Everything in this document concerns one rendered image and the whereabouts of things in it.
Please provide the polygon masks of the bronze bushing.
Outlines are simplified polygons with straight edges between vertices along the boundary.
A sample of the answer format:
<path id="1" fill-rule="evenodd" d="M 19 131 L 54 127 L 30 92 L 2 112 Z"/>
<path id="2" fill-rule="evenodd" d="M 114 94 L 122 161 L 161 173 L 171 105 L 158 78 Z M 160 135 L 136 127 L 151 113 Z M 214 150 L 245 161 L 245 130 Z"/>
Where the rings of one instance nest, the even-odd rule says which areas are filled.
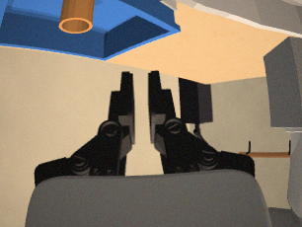
<path id="1" fill-rule="evenodd" d="M 95 0 L 63 0 L 60 29 L 70 34 L 90 30 L 93 26 L 94 5 Z"/>

